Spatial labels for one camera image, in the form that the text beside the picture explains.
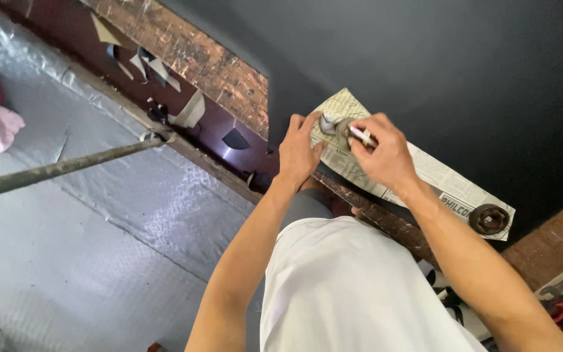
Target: newspaper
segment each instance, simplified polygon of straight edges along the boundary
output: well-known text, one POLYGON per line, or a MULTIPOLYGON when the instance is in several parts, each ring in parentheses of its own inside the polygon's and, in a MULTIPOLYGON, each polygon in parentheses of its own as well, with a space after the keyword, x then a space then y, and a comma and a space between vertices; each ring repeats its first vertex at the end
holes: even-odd
MULTIPOLYGON (((348 117, 361 120, 370 116, 366 108, 346 88, 326 100, 315 111, 329 114, 336 122, 348 117)), ((407 208, 403 201, 401 201, 401 198, 391 189, 369 179, 355 157, 348 151, 348 148, 338 145, 339 141, 336 136, 322 133, 319 124, 315 124, 311 131, 312 145, 323 140, 328 142, 321 156, 323 163, 359 188, 388 202, 407 208)), ((410 150, 418 176, 426 183, 429 183, 440 200, 462 221, 468 224, 470 213, 482 204, 496 204, 505 209, 510 215, 509 224, 505 230, 495 235, 482 236, 487 239, 507 241, 514 213, 516 212, 514 208, 482 190, 471 181, 466 180, 462 175, 410 142, 407 142, 407 147, 410 150)))

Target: metal pole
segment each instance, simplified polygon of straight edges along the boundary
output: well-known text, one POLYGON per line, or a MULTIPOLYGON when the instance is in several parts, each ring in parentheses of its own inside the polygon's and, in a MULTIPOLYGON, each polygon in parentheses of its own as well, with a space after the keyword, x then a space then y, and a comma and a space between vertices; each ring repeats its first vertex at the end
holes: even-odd
POLYGON ((71 160, 62 160, 57 163, 25 171, 8 173, 7 175, 0 176, 0 194, 17 188, 33 185, 34 183, 38 183, 40 181, 50 180, 58 176, 66 175, 69 172, 109 162, 110 160, 121 158, 122 156, 159 147, 163 144, 165 144, 165 142, 156 137, 139 143, 134 143, 132 145, 106 150, 105 152, 81 156, 71 160))

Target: man's left hand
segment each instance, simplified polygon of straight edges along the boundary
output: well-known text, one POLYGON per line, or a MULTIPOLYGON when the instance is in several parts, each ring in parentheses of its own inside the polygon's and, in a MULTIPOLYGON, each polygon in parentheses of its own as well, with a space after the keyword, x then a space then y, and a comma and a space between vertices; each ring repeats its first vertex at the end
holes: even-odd
POLYGON ((324 141, 314 145, 314 148, 310 147, 310 130, 322 115, 320 111, 315 111, 307 117, 294 114, 290 118, 286 137, 280 145, 278 177, 292 182, 296 189, 316 170, 325 147, 324 141))

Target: white marker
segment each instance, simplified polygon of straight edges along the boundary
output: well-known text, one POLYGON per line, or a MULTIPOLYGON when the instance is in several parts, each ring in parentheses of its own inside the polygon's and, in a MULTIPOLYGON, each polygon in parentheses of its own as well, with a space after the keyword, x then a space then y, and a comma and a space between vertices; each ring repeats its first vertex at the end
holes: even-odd
POLYGON ((364 132, 358 130, 357 128, 355 128, 353 126, 349 126, 349 131, 351 131, 351 134, 356 136, 359 140, 363 141, 364 145, 370 145, 373 148, 377 148, 377 142, 375 140, 373 140, 372 138, 370 138, 364 132))

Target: person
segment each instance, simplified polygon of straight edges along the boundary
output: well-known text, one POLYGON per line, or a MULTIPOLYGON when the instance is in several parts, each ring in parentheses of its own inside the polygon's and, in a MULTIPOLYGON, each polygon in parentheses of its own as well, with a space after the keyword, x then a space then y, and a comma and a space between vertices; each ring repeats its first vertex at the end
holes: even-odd
MULTIPOLYGON (((404 247, 353 217, 311 215, 318 199, 305 203, 307 190, 296 192, 324 148, 310 147, 320 115, 292 116, 280 172, 210 277, 186 351, 243 351, 246 308, 265 272, 261 351, 485 351, 404 247), (280 232, 295 205, 303 218, 280 232)), ((562 332, 520 276, 418 178, 403 133, 382 113, 352 125, 379 142, 371 152, 350 140, 360 166, 409 207, 444 276, 499 349, 563 351, 562 332)))

